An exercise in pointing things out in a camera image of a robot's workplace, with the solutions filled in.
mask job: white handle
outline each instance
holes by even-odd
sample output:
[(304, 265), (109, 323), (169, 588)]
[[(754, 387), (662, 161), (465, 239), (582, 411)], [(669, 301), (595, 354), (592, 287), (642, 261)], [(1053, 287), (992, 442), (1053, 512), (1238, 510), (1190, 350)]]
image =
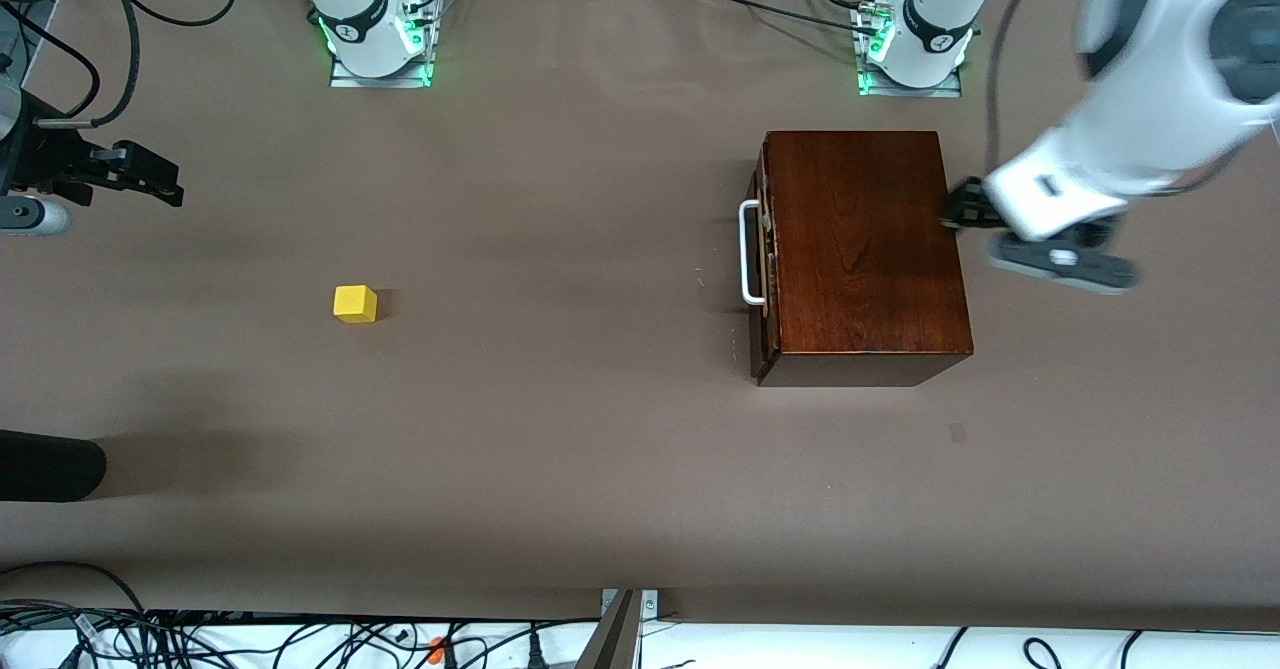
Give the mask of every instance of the white handle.
[(763, 295), (751, 294), (751, 283), (746, 264), (746, 210), (759, 207), (759, 200), (746, 200), (744, 203), (737, 205), (737, 256), (742, 265), (742, 301), (746, 301), (750, 306), (764, 306)]

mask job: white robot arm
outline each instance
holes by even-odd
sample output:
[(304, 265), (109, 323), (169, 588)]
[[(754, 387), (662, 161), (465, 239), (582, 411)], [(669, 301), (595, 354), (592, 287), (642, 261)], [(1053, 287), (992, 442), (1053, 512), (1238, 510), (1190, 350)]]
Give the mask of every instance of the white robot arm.
[(1142, 196), (1225, 162), (1280, 110), (1280, 0), (1087, 0), (1088, 98), (1018, 157), (951, 194), (950, 226), (1006, 226), (993, 264), (1119, 294), (1132, 264), (1103, 253)]
[(397, 73), (426, 47), (424, 0), (311, 0), (329, 49), (353, 75)]
[(960, 67), (986, 0), (890, 0), (893, 36), (870, 59), (897, 84), (941, 84)]
[[(23, 22), (28, 19), (9, 3), (37, 1), (0, 0), (5, 3), (5, 12)], [(132, 6), (129, 0), (122, 1), (131, 41), (136, 41)], [(424, 27), (429, 22), (428, 4), (435, 0), (312, 3), (320, 14), (330, 51), (352, 75), (392, 75), (428, 50)], [(131, 77), (136, 77), (136, 72), (134, 63)], [(56, 201), (10, 194), (10, 191), (38, 189), (88, 207), (92, 185), (100, 185), (114, 191), (141, 191), (172, 207), (182, 207), (183, 189), (178, 183), (177, 164), (132, 141), (118, 141), (111, 148), (101, 148), (79, 136), (81, 128), (100, 127), (119, 116), (132, 95), (129, 82), (113, 113), (97, 119), (81, 119), (73, 116), (92, 95), (77, 109), (70, 109), (68, 116), (23, 91), (0, 67), (0, 235), (54, 235), (67, 232), (70, 224), (69, 212)]]

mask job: wooden block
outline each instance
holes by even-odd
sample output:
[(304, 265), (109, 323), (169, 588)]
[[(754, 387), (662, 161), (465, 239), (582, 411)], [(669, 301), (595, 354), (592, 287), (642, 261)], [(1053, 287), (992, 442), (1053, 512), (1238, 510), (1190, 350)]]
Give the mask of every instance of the wooden block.
[(338, 287), (333, 315), (347, 324), (370, 324), (378, 319), (378, 295), (366, 285)]
[(748, 228), (760, 386), (914, 386), (973, 354), (946, 191), (933, 132), (765, 137)]

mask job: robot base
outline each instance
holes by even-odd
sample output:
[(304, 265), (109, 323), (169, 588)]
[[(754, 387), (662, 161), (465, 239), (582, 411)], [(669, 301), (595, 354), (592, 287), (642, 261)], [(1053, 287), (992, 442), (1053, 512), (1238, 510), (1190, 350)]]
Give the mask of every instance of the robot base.
[[(874, 0), (877, 6), (887, 6), (890, 0)], [(859, 9), (849, 10), (849, 19), (852, 26), (869, 26), (874, 29), (886, 29), (892, 35), (892, 22), (878, 13), (868, 14)], [(915, 90), (915, 87), (897, 84), (886, 75), (884, 69), (877, 67), (870, 58), (873, 45), (883, 41), (881, 37), (854, 35), (854, 55), (858, 59), (858, 93), (863, 96), (928, 96), (928, 98), (959, 98), (960, 72), (952, 69), (942, 84)]]
[[(334, 58), (333, 68), (329, 70), (329, 86), (340, 90), (370, 90), (383, 87), (384, 90), (421, 90), (431, 86), (435, 75), (435, 49), (440, 43), (440, 13), (444, 10), (444, 0), (435, 0), (428, 6), (422, 6), (416, 13), (406, 14), (406, 20), (421, 23), (421, 26), (408, 28), (406, 37), (413, 43), (421, 43), (422, 51), (411, 58), (398, 72), (384, 77), (361, 77), (343, 63)], [(329, 54), (333, 55), (330, 46)]]

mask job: table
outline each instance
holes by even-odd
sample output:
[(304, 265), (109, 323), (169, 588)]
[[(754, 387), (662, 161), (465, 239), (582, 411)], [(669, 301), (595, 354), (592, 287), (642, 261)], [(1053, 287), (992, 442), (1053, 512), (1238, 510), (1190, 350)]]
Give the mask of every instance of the table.
[[(1024, 4), (1006, 157), (1082, 96), (1076, 4)], [(329, 90), (305, 9), (141, 17), (137, 96), (92, 137), (177, 160), (186, 207), (102, 191), (5, 242), (0, 420), (113, 455), (95, 501), (0, 507), (5, 562), (96, 560), (156, 606), (515, 618), (634, 585), (718, 622), (1275, 628), (1270, 136), (1133, 212), (1132, 294), (964, 235), (972, 359), (762, 390), (733, 212), (765, 130), (937, 130), (980, 173), (988, 40), (965, 98), (864, 98), (847, 36), (721, 0), (461, 0), (430, 90)], [(51, 28), (114, 101), (115, 0)], [(29, 90), (82, 86), (41, 51)], [(385, 319), (335, 321), (343, 283)]]

